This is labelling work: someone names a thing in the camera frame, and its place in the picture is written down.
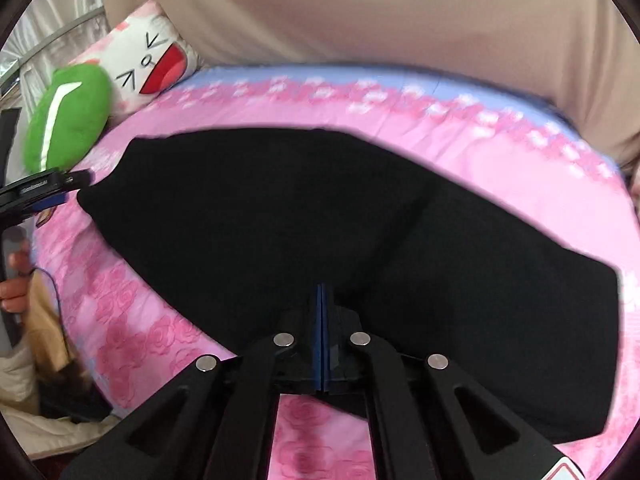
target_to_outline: white stripe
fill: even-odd
[[[51,145],[51,136],[53,135],[53,126],[56,124],[56,118],[58,117],[58,110],[62,104],[62,99],[66,95],[71,94],[76,88],[79,88],[82,82],[77,81],[75,83],[65,83],[60,85],[53,95],[53,101],[49,107],[49,113],[47,114],[47,123],[44,126],[44,138],[42,139],[42,152],[40,153],[40,171],[47,169],[47,156],[49,155],[49,147]]]

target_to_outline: cartoon face pillow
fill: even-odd
[[[193,74],[198,56],[158,3],[149,0],[71,63],[95,63],[106,70],[113,84],[111,115],[122,117]]]

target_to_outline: folded black garment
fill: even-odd
[[[160,296],[234,352],[330,283],[365,330],[450,356],[554,442],[604,426],[616,273],[383,148],[284,128],[135,139],[78,200]]]

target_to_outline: metal rivet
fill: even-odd
[[[436,370],[444,370],[449,366],[449,360],[442,354],[432,354],[428,357],[427,364]]]
[[[218,361],[213,355],[202,355],[196,361],[196,368],[201,372],[210,372],[216,367]]]
[[[354,332],[353,334],[351,334],[351,337],[349,338],[349,340],[354,345],[358,345],[358,346],[366,346],[369,343],[371,343],[371,337],[366,332]]]
[[[273,338],[273,342],[276,344],[276,346],[291,346],[293,345],[295,340],[296,338],[294,338],[287,332],[280,332]]]

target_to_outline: red open mouth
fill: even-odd
[[[162,54],[140,89],[141,94],[157,94],[180,81],[187,70],[187,56],[177,43]]]

